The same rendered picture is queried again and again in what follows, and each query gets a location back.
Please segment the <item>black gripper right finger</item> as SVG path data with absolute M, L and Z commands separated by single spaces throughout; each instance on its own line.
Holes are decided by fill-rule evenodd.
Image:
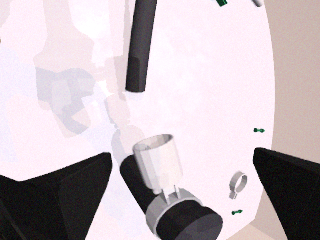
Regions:
M 252 163 L 288 240 L 320 240 L 320 164 L 264 147 Z

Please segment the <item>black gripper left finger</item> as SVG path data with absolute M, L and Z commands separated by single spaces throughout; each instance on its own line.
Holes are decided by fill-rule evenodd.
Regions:
M 23 240 L 85 240 L 111 173 L 100 152 L 24 181 L 0 175 L 0 212 Z

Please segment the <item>grey cup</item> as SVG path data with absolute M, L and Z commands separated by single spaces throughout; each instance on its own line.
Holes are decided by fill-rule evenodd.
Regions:
M 203 203 L 187 189 L 177 187 L 183 177 L 183 165 L 173 135 L 157 135 L 140 143 L 137 141 L 132 151 L 145 185 L 157 195 L 148 205 L 145 220 L 152 235 L 156 240 L 161 240 L 156 235 L 156 225 L 167 209 L 184 200 L 196 200 L 200 205 Z

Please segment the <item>black post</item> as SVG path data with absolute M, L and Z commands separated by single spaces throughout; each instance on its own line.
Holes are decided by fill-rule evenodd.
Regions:
M 120 165 L 120 175 L 145 215 L 148 205 L 157 195 L 145 185 L 135 155 L 125 157 Z M 219 213 L 200 205 L 196 200 L 184 200 L 172 205 L 160 217 L 156 235 L 161 240 L 217 240 L 221 227 L 223 219 Z

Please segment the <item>white cylinder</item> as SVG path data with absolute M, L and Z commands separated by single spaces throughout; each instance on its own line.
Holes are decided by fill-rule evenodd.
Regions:
M 256 7 L 261 7 L 261 5 L 264 5 L 263 0 L 253 0 L 253 3 L 255 3 Z

